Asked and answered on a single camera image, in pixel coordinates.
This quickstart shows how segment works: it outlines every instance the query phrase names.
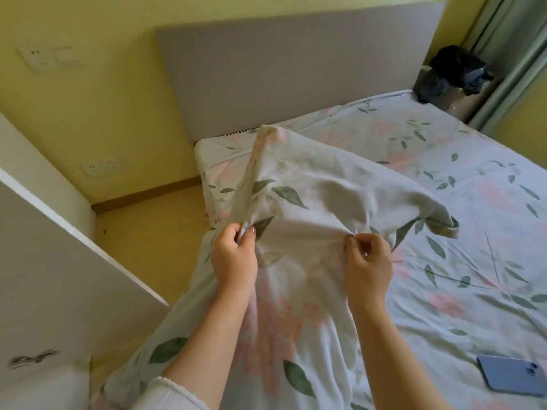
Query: bed sheet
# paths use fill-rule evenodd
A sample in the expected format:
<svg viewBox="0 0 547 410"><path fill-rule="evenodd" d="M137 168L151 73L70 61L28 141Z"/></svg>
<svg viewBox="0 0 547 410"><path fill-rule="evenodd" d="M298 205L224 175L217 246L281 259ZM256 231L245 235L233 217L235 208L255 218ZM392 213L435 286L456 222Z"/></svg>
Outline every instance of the bed sheet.
<svg viewBox="0 0 547 410"><path fill-rule="evenodd" d="M409 93L277 125L386 165L446 204L460 238L431 236L421 223L411 230L393 252L390 314L455 408L544 409L544 399L488 391L475 358L524 358L547 369L547 172ZM213 224L229 213L255 137L196 146ZM353 389L359 406L372 409L362 369Z"/></svg>

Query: brown baseboard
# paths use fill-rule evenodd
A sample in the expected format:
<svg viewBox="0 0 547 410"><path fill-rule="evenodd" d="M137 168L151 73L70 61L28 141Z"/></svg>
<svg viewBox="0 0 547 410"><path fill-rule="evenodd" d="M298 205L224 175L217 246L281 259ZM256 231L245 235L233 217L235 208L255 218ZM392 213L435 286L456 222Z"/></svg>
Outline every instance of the brown baseboard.
<svg viewBox="0 0 547 410"><path fill-rule="evenodd" d="M128 194L126 196L113 198L112 200L102 201L91 205L91 209L96 214L110 212L111 210L120 209L132 204L140 203L141 201L149 200L172 193L174 191L183 190L201 184L201 177L186 178L174 183L160 185L159 187L149 188L148 190L139 191L138 193Z"/></svg>

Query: blue smartphone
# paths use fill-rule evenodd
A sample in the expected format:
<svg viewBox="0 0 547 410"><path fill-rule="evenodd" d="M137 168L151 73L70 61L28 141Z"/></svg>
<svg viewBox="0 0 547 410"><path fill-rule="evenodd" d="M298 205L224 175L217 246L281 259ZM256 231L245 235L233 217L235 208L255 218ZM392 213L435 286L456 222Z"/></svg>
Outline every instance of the blue smartphone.
<svg viewBox="0 0 547 410"><path fill-rule="evenodd" d="M482 354L477 357L477 362L492 390L540 397L547 395L545 372L533 362Z"/></svg>

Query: sleeve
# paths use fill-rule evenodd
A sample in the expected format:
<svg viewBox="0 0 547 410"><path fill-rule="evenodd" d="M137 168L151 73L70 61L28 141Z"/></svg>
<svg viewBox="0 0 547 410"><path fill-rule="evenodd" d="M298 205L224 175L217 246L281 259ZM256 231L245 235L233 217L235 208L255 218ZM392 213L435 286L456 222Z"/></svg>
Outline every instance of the sleeve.
<svg viewBox="0 0 547 410"><path fill-rule="evenodd" d="M209 410L209 407L186 388L156 377L131 410Z"/></svg>

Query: door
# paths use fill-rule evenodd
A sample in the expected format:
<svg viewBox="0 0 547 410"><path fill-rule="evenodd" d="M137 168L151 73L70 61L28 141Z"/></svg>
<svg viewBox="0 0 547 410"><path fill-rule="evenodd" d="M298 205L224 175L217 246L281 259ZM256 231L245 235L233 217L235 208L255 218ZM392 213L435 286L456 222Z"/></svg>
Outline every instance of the door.
<svg viewBox="0 0 547 410"><path fill-rule="evenodd" d="M0 169L0 389L151 332L167 303Z"/></svg>

